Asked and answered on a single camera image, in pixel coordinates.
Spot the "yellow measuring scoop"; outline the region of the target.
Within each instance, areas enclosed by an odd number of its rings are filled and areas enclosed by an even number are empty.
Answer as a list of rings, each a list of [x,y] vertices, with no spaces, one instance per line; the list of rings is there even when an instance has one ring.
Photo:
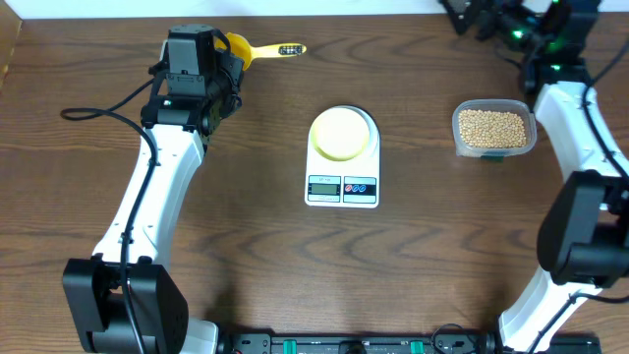
[[[307,52],[305,44],[285,42],[252,46],[242,35],[233,32],[225,34],[231,47],[231,54],[243,63],[243,70],[247,71],[257,59],[285,59],[297,57]]]

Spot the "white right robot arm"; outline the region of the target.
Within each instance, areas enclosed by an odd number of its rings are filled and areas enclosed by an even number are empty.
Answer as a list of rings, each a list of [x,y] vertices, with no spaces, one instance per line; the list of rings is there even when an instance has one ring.
[[[540,227],[538,269],[476,353],[593,353],[583,336],[556,333],[587,301],[628,274],[628,161],[598,108],[596,77],[583,50],[599,17],[597,0],[555,0],[541,14],[521,1],[448,1],[458,34],[498,37],[522,54],[519,82],[534,102],[564,184]]]

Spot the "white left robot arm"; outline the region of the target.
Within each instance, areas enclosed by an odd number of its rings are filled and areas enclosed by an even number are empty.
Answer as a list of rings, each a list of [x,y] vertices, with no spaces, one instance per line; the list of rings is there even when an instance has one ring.
[[[244,61],[208,25],[170,29],[141,121],[118,108],[66,108],[62,118],[114,118],[141,148],[118,211],[87,259],[68,260],[62,284],[88,353],[214,353],[219,329],[189,314],[169,274],[177,220],[211,135],[242,105]]]

